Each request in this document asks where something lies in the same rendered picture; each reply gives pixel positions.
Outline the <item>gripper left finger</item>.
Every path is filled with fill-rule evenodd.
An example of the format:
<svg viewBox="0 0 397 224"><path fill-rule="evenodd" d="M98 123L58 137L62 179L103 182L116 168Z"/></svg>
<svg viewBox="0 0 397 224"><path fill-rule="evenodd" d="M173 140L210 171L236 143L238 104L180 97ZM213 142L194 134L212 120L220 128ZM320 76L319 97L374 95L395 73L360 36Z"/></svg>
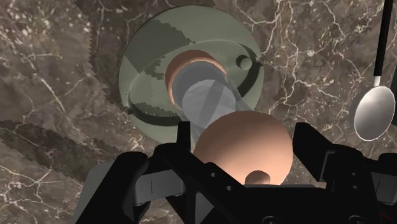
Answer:
<svg viewBox="0 0 397 224"><path fill-rule="evenodd" d="M245 189L225 171L212 163L203 163L190 151L190 124L180 122L177 141L155 148L152 157L130 151L119 155L112 172L120 181L115 198L121 224L139 224L150 200L135 203L138 179L152 173L165 174L157 179L166 198L184 224L244 224Z"/></svg>

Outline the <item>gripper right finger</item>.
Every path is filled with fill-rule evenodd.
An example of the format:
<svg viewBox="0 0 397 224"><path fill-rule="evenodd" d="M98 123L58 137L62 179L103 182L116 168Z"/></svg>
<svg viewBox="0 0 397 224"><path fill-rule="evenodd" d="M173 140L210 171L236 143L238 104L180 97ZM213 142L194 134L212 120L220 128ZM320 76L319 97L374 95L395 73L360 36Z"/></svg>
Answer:
<svg viewBox="0 0 397 224"><path fill-rule="evenodd" d="M316 181L326 183L329 221L397 224L397 153L370 159L304 122L295 125L293 152Z"/></svg>

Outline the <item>pale green round plate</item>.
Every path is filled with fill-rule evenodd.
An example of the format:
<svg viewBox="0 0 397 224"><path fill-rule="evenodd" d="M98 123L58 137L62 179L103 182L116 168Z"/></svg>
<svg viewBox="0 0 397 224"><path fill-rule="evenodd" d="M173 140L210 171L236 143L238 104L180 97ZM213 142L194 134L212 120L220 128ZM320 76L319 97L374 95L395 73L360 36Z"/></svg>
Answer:
<svg viewBox="0 0 397 224"><path fill-rule="evenodd" d="M176 140L181 119L169 99L165 71L175 56L187 50L201 50L218 61L250 108L256 107L261 96L261 50L242 22L209 6L163 11L133 35L118 73L120 98L130 119L159 143Z"/></svg>

